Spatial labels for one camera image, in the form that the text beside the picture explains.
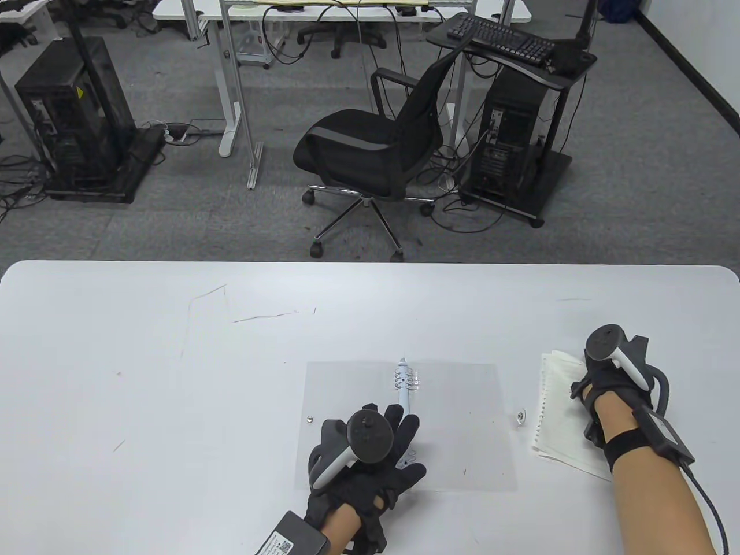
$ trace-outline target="hand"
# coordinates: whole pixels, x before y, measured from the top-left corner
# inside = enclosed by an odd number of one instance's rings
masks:
[[[363,408],[377,411],[374,404]],[[309,496],[306,510],[306,521],[321,529],[328,515],[341,505],[350,505],[362,522],[354,537],[354,552],[365,555],[379,553],[387,544],[379,516],[392,510],[398,497],[426,475],[426,467],[418,462],[396,468],[419,429],[419,418],[414,414],[403,418],[400,405],[390,405],[384,417],[394,432],[393,446],[386,458],[375,464],[356,462],[351,468],[344,468],[326,488]],[[376,504],[376,498],[382,503]]]

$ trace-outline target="forearm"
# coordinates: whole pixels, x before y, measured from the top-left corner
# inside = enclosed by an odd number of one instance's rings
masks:
[[[608,392],[596,400],[609,441],[637,428],[632,409]],[[699,506],[679,467],[650,447],[614,463],[614,496],[625,555],[715,555]]]
[[[375,506],[383,508],[383,500],[375,497]],[[328,555],[341,555],[347,544],[360,530],[360,518],[349,505],[342,505],[326,519],[321,533],[329,539],[332,545]]]

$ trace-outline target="black keyboard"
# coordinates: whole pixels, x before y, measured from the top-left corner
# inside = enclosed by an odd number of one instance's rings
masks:
[[[555,44],[529,33],[515,31],[510,27],[489,19],[463,13],[447,31],[447,36],[461,40],[474,30],[473,44],[496,54],[502,54],[515,60],[534,66],[545,64]]]

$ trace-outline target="white desk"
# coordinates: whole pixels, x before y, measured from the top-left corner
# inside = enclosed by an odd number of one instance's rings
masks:
[[[49,15],[47,4],[50,0],[36,0],[27,4],[23,10],[13,12],[2,12],[0,13],[1,23],[19,23],[25,25],[30,19],[34,27],[36,27],[37,36],[36,38],[40,42],[51,41],[54,38],[58,38],[54,22]]]
[[[189,0],[161,0],[160,3],[154,10],[153,16],[155,19],[160,21],[186,21],[186,16],[183,10],[183,1]],[[207,28],[209,37],[211,39],[211,51],[213,70],[216,78],[216,86],[218,87],[219,98],[221,99],[221,109],[223,110],[223,117],[226,120],[226,128],[223,133],[223,138],[218,147],[218,154],[227,157],[230,156],[234,146],[234,139],[238,131],[240,123],[240,107],[236,98],[233,98],[231,88],[228,87],[230,81],[227,80],[227,75],[231,74],[231,68],[228,60],[223,57],[224,43],[221,38],[221,34],[218,32],[218,22],[221,21],[221,6],[218,0],[192,0],[193,7],[196,12],[201,13],[199,16],[201,28]],[[503,0],[478,0],[476,14],[482,17],[490,17],[492,13],[497,13],[503,6]],[[277,23],[290,23],[293,21],[316,21],[318,14],[322,11],[321,6],[308,6],[303,12],[284,13],[276,10],[271,10],[267,16],[267,19]],[[255,6],[250,8],[233,8],[230,11],[230,18],[233,21],[262,21],[262,15],[264,14],[266,7]],[[446,18],[452,17],[455,13],[463,11],[459,7],[442,7],[440,12],[444,14]],[[435,12],[423,13],[420,10],[417,11],[415,17],[402,18],[397,17],[398,21],[409,23],[409,22],[434,22],[439,21],[439,16]],[[532,15],[529,9],[525,5],[523,0],[519,0],[514,5],[514,16],[512,22],[514,23],[526,23],[531,21]],[[392,22],[391,15],[385,8],[382,7],[361,7],[360,8],[360,20],[361,21],[384,21]],[[342,8],[332,8],[322,17],[322,21],[354,21],[352,16]]]
[[[668,417],[739,537],[740,285],[727,269],[16,264],[0,281],[0,551],[253,554],[286,510],[305,510],[293,476],[306,363],[404,356],[494,364],[505,412],[530,416],[508,432],[516,491],[411,492],[384,517],[388,555],[621,554],[611,484],[530,449],[541,353],[578,354],[609,322],[650,338]]]

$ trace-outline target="black glove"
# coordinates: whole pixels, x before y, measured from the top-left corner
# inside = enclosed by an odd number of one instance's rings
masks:
[[[604,431],[599,422],[599,415],[596,414],[596,399],[601,397],[607,391],[613,391],[619,398],[627,403],[633,410],[647,405],[653,408],[653,401],[650,398],[650,391],[637,386],[632,378],[627,375],[621,368],[617,368],[612,360],[594,360],[585,353],[586,375],[579,382],[573,382],[571,385],[571,399],[578,398],[586,407],[593,420],[585,431],[587,439],[591,440],[596,447],[604,447]],[[583,398],[583,390],[591,385],[591,390]],[[650,390],[655,386],[654,380],[650,380]]]
[[[377,411],[374,404],[363,408]],[[356,462],[351,468],[344,468],[328,486],[311,493],[306,509],[305,520],[320,530],[327,516],[341,505],[346,503],[353,507],[362,522],[360,531],[353,538],[352,553],[357,555],[381,553],[386,548],[380,515],[393,509],[398,497],[426,475],[426,467],[420,462],[403,469],[396,468],[419,429],[419,417],[410,414],[403,418],[403,407],[390,405],[385,419],[394,432],[393,446],[386,458],[375,464]],[[375,506],[376,496],[383,500],[382,509]]]

